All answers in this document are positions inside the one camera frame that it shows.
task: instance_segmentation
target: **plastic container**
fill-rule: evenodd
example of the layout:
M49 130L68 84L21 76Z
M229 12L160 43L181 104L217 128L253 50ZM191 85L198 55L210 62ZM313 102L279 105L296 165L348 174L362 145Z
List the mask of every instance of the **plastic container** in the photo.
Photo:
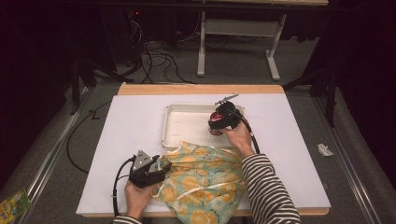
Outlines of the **plastic container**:
M201 146L232 147L225 134L215 136L209 132L210 115L217 105L169 105L163 125L163 147L174 150L180 141ZM244 114L244 108L236 105Z

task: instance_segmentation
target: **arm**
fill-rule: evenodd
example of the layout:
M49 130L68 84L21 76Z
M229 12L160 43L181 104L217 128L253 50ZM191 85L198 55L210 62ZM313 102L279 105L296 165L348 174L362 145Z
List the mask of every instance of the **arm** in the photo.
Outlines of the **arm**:
M126 216L117 216L113 224L141 224L139 219L149 204L149 197L154 188L155 185L151 185L140 189L128 180L124 189L127 204Z
M275 175L273 164L264 155L255 155L251 148L251 137L243 122L233 130L221 130L230 143L241 153L242 172L247 184L254 222L301 223L300 216L285 189Z

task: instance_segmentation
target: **striped sleeve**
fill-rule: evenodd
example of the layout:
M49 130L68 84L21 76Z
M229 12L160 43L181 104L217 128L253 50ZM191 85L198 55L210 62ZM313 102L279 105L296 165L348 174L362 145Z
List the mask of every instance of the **striped sleeve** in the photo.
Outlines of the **striped sleeve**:
M242 162L247 196L255 224L301 223L285 186L275 175L273 164L263 154Z
M142 223L133 217L117 216L113 220L113 224L142 224Z

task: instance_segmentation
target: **wooden table edge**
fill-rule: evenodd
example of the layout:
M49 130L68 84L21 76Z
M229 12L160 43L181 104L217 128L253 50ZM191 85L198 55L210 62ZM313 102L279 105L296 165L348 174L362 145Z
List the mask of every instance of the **wooden table edge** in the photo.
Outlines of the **wooden table edge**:
M329 213L329 208L300 208L297 209L302 217L317 217L325 216ZM80 214L83 217L114 217L113 213L86 213ZM250 210L236 210L233 214L234 217L251 217ZM143 217L175 217L172 212L146 212Z
M285 93L279 85L122 84L118 95Z

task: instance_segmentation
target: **floral fabric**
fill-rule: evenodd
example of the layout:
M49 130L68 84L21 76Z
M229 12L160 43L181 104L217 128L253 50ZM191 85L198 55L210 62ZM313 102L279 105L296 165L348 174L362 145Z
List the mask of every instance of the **floral fabric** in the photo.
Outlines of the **floral fabric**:
M183 222L223 224L233 216L245 192L242 157L236 150L180 142L158 160L172 169L152 196Z

